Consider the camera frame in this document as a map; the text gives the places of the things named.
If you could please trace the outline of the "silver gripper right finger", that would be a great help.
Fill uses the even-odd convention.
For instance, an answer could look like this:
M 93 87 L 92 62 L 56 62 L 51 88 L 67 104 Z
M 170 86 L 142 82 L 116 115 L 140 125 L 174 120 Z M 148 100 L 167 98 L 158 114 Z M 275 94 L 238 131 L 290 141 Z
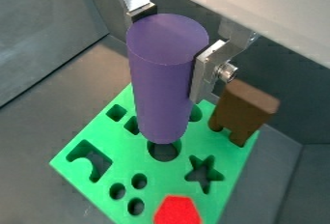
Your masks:
M 219 97 L 212 93 L 218 80 L 230 83 L 238 75 L 238 67 L 231 60 L 258 40 L 259 34 L 231 21 L 220 20 L 218 33 L 220 39 L 195 57 L 195 68 L 190 90 L 190 100 L 199 103 L 207 99 L 216 103 Z

